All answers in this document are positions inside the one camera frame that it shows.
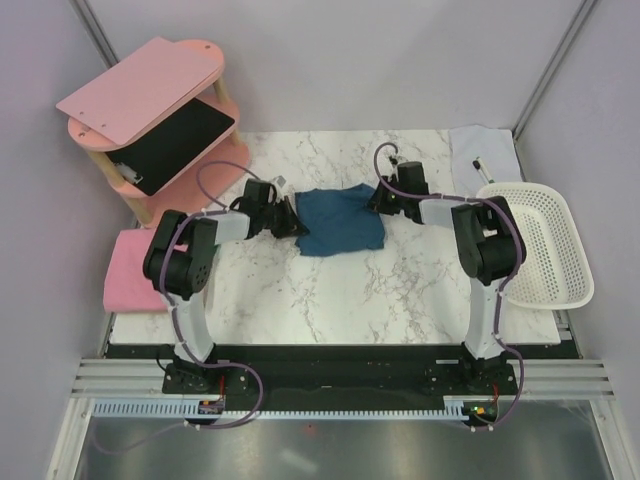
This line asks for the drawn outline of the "dark blue t shirt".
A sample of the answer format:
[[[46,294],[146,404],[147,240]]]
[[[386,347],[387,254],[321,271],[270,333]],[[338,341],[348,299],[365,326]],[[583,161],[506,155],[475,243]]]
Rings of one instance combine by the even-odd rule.
[[[325,258],[384,248],[385,228],[367,208],[374,189],[359,184],[347,189],[313,189],[295,194],[295,207],[308,234],[295,244],[303,257]]]

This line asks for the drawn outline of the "pink t shirt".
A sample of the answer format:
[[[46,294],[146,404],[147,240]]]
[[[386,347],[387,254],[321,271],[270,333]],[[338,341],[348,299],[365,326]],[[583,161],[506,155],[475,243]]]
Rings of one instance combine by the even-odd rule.
[[[103,305],[107,312],[164,310],[165,296],[159,288],[160,270],[165,268],[165,290],[182,304],[182,315],[204,316],[205,292],[217,247],[197,239],[193,245],[170,249],[172,236],[169,227],[119,234],[104,282]]]

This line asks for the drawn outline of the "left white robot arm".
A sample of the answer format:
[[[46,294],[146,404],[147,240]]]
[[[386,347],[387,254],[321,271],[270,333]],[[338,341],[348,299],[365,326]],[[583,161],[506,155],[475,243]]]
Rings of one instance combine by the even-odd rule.
[[[156,227],[143,261],[143,275],[162,295],[173,324],[174,352],[190,362],[185,382],[208,393],[219,382],[219,369],[209,363],[215,346],[206,322],[204,290],[218,248],[249,240],[266,230],[276,239],[309,233],[281,187],[284,179],[249,179],[243,194],[226,210],[187,214],[166,211]]]

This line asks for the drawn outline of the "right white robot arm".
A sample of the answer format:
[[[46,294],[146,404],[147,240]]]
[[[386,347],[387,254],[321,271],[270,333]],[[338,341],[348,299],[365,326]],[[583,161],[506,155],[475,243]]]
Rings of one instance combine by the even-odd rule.
[[[486,361],[505,350],[499,334],[502,293],[526,259],[526,247],[507,200],[435,194],[429,191],[423,165],[400,156],[390,158],[392,172],[381,175],[368,208],[383,215],[403,214],[419,225],[453,232],[457,256],[470,280],[470,320],[463,342],[472,360],[458,368],[467,392],[483,392],[494,381]]]

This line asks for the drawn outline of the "black white marker pen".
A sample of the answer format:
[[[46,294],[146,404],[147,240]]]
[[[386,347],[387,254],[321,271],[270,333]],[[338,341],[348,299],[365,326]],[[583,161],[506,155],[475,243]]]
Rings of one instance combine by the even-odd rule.
[[[476,157],[472,161],[472,165],[487,184],[494,183],[493,177],[480,157]]]

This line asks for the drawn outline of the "white cloth in corner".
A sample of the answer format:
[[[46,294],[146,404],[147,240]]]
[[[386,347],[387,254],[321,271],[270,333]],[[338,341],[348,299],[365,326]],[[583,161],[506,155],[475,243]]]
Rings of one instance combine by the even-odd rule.
[[[494,183],[522,180],[510,130],[471,125],[451,129],[449,137],[452,179],[457,194],[474,196],[488,185],[472,165],[476,157],[483,160]]]

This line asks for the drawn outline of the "black mat on shelf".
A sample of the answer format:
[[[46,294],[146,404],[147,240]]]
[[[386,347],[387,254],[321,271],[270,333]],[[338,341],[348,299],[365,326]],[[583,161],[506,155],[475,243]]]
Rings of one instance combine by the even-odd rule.
[[[143,179],[132,184],[151,196],[169,183],[235,120],[211,105],[193,99],[136,142],[107,153],[121,173],[123,165]]]

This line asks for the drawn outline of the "small white shelf clip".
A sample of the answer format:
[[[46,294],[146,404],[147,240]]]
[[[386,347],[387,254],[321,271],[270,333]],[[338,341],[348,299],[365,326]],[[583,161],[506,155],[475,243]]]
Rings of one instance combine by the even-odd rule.
[[[131,184],[137,184],[143,179],[140,174],[129,168],[127,165],[122,166],[121,175]]]

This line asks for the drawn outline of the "white plastic laundry basket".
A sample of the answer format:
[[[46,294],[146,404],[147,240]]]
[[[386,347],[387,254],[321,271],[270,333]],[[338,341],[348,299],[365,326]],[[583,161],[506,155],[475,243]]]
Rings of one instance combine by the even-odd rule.
[[[571,310],[594,295],[594,280],[571,211],[560,193],[531,182],[483,186],[480,198],[503,197],[526,247],[526,259],[506,289],[521,308]]]

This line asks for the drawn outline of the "pink wooden shelf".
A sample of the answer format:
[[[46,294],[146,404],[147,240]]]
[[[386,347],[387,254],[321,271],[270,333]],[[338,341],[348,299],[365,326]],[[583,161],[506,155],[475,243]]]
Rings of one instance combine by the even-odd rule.
[[[68,117],[72,140],[143,226],[156,226],[169,209],[191,213],[209,206],[248,167],[249,148],[239,136],[239,109],[224,82],[224,70],[224,54],[210,41],[156,37],[57,104]],[[136,142],[193,99],[235,123],[161,190],[147,196],[121,175],[107,153]]]

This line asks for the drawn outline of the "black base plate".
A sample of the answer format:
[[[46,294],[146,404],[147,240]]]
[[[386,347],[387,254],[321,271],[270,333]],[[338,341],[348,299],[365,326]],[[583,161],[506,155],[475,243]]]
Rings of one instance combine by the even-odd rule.
[[[427,395],[511,395],[517,375],[501,354],[475,360],[461,345],[218,345],[203,368],[173,357],[163,367],[167,394],[355,390]]]

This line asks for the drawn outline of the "aluminium rail frame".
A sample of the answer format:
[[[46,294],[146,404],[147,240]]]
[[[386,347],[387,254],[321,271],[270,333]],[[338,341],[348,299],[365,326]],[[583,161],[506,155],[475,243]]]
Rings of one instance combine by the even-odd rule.
[[[526,400],[610,400],[613,387],[599,360],[527,360]],[[71,395],[76,398],[158,398],[164,373],[146,359],[85,359]]]

